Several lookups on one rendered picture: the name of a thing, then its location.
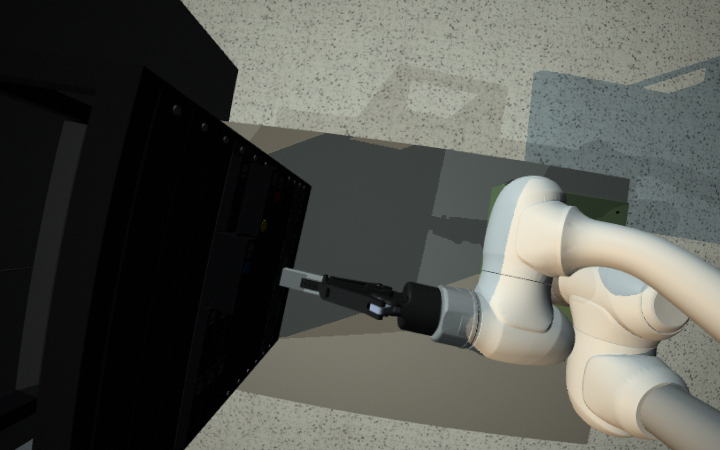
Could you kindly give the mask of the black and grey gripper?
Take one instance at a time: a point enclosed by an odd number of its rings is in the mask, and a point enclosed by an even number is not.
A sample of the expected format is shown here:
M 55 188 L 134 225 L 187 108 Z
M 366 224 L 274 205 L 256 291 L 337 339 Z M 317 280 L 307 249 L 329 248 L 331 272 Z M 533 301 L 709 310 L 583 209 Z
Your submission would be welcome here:
M 432 336 L 438 326 L 442 297 L 437 287 L 407 282 L 401 293 L 381 283 L 284 268 L 280 286 L 313 293 L 321 299 L 367 314 L 377 320 L 396 316 L 401 330 Z M 393 294 L 394 293 L 394 294 Z M 386 302 L 385 302 L 385 301 Z M 384 315 L 383 315 L 384 314 Z

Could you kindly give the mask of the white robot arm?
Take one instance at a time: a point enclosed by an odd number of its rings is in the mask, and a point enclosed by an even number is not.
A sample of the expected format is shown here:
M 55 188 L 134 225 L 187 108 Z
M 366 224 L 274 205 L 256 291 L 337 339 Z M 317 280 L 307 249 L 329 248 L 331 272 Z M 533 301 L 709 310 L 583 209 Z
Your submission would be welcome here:
M 720 450 L 720 411 L 656 356 L 689 319 L 720 343 L 718 268 L 651 233 L 591 219 L 566 205 L 556 182 L 526 176 L 496 199 L 482 270 L 474 291 L 438 286 L 432 341 L 511 364 L 567 359 L 571 404 L 592 428 Z M 570 307 L 573 325 L 552 304 Z

